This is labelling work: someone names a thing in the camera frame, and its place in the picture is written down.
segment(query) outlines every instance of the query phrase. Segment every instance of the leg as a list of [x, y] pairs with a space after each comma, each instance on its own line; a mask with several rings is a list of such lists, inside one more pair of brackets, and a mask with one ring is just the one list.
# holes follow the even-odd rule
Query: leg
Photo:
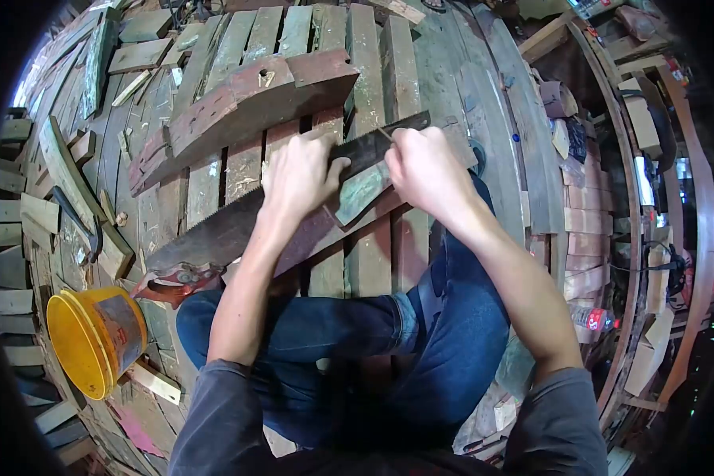
[[[211, 321], [222, 291], [186, 299], [177, 314], [177, 333], [196, 367], [206, 363]], [[324, 357], [358, 358], [407, 353], [418, 325], [402, 321], [390, 296], [364, 299], [270, 299], [266, 336], [250, 382], [262, 404], [264, 422], [307, 447], [319, 446], [340, 421], [332, 382], [315, 366]]]
[[[476, 176], [472, 180], [492, 208], [484, 183]], [[408, 292], [420, 334], [427, 337], [419, 341], [413, 367], [394, 384], [375, 418], [360, 414], [350, 419], [358, 438], [374, 442], [378, 432], [371, 427], [380, 425], [381, 435], [386, 436], [382, 445], [449, 446], [495, 376], [509, 319], [476, 256], [449, 232], [431, 264], [430, 281], [441, 297], [441, 311], [423, 316], [419, 290]]]

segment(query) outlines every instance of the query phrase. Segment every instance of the person's right hand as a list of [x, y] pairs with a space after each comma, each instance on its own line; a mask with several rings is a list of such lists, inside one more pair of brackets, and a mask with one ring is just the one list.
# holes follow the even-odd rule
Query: person's right hand
[[384, 160], [403, 200], [450, 228], [480, 200], [470, 176], [438, 127], [396, 129]]

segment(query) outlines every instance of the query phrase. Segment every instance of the sandal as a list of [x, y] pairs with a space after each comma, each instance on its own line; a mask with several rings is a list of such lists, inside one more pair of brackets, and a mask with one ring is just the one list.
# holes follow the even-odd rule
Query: sandal
[[431, 4], [428, 3], [427, 0], [420, 0], [420, 2], [423, 5], [426, 5], [426, 7], [431, 8], [434, 12], [447, 13], [447, 8], [445, 8], [445, 1], [444, 0], [439, 0], [439, 1], [441, 2], [441, 7], [432, 6]]

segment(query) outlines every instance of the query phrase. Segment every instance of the forearm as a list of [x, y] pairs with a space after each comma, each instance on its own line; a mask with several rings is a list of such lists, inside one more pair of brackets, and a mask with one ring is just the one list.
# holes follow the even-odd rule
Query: forearm
[[250, 366], [264, 332], [267, 289], [295, 227], [263, 207], [238, 269], [222, 294], [211, 323], [207, 363], [223, 359]]
[[568, 305], [550, 274], [508, 236], [479, 197], [458, 217], [447, 227], [492, 279], [515, 333], [537, 361], [537, 379], [565, 367], [582, 367]]

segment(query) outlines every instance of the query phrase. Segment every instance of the red saw handle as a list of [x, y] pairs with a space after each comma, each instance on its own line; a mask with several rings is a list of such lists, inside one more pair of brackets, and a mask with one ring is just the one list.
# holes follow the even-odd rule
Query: red saw handle
[[219, 279], [224, 271], [224, 266], [216, 264], [193, 266], [180, 262], [166, 271], [149, 271], [129, 295], [133, 299], [169, 302], [172, 309], [177, 309], [186, 297]]

